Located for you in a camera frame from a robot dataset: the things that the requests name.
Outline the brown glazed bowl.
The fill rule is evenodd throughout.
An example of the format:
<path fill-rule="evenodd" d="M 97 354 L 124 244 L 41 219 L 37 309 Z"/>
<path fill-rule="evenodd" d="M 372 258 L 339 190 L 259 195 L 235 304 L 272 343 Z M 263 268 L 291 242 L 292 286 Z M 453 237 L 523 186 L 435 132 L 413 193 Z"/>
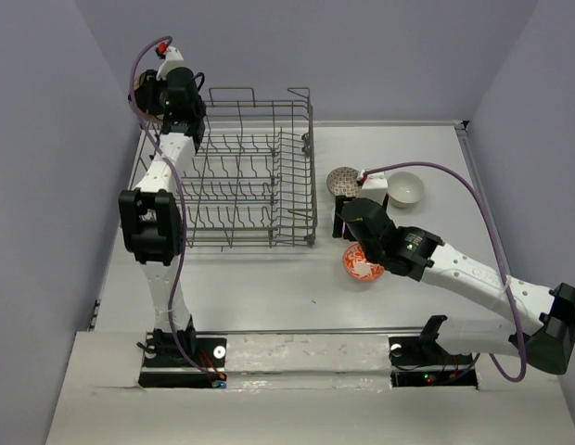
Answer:
<path fill-rule="evenodd" d="M 155 125 L 161 125 L 162 116 L 149 114 L 146 109 L 145 99 L 139 93 L 140 87 L 143 85 L 145 81 L 145 77 L 146 75 L 144 73 L 141 73 L 134 78 L 133 91 L 135 97 L 135 105 L 138 109 L 138 114 L 142 120 Z"/>

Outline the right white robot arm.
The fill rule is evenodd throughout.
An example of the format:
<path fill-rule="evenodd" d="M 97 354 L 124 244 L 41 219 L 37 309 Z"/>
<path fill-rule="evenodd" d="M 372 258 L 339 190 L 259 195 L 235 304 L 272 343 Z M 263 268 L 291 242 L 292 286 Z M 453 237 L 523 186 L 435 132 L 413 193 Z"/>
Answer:
<path fill-rule="evenodd" d="M 449 354 L 518 356 L 551 375 L 563 375 L 575 345 L 575 287 L 534 285 L 462 254 L 439 236 L 397 226 L 383 206 L 367 197 L 345 204 L 341 219 L 365 258 L 387 272 L 468 299 L 500 321 L 456 321 L 431 316 L 417 341 L 419 356 L 438 363 Z"/>

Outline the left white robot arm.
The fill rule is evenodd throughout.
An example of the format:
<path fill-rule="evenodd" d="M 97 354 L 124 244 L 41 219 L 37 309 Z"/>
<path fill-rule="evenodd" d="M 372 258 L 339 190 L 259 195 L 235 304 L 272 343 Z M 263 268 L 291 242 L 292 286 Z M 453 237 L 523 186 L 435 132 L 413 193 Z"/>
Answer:
<path fill-rule="evenodd" d="M 160 132 L 149 136 L 156 153 L 145 176 L 119 195 L 123 243 L 142 267 L 155 312 L 152 341 L 143 349 L 177 366 L 193 365 L 197 349 L 180 284 L 187 222 L 179 170 L 198 153 L 203 139 L 203 79 L 185 67 L 163 76 L 145 73 L 130 97 L 140 111 L 162 119 Z"/>

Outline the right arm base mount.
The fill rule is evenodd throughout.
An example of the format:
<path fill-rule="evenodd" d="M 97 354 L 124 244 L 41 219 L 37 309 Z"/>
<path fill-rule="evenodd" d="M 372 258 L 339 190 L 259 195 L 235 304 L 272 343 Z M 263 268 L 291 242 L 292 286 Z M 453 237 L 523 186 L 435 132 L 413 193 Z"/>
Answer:
<path fill-rule="evenodd" d="M 452 355 L 437 343 L 447 320 L 434 315 L 419 334 L 389 337 L 393 388 L 478 387 L 473 355 Z"/>

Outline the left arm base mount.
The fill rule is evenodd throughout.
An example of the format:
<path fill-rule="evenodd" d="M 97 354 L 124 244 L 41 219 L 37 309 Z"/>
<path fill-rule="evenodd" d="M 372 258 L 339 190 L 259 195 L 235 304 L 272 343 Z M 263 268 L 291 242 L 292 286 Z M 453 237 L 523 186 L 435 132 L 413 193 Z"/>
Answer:
<path fill-rule="evenodd" d="M 146 334 L 136 346 L 143 358 L 138 377 L 142 388 L 223 389 L 228 352 L 225 337 L 188 337 L 178 333 L 181 349 L 170 333 L 160 330 Z"/>

